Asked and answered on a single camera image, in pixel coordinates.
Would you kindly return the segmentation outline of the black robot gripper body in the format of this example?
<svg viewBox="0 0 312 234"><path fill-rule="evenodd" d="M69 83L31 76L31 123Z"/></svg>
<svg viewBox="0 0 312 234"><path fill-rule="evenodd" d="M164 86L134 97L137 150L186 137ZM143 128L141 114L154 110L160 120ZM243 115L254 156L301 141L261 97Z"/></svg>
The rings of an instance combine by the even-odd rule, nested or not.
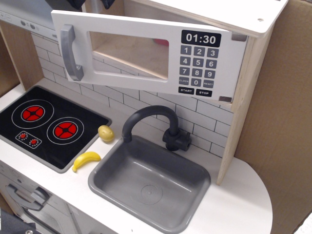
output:
<svg viewBox="0 0 312 234"><path fill-rule="evenodd" d="M45 0L54 10L81 10L85 0ZM109 9L114 0L101 0L101 4L105 9Z"/></svg>

